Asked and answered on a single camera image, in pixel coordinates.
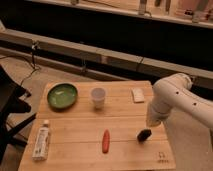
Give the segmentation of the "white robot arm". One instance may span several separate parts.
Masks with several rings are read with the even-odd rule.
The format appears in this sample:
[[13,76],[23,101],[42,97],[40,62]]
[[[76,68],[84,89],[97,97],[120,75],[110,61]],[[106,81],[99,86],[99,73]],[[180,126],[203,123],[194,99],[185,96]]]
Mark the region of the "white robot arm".
[[190,91],[193,82],[189,75],[177,73],[159,79],[152,86],[153,98],[147,106],[146,125],[159,126],[173,108],[178,108],[210,130],[213,149],[213,102]]

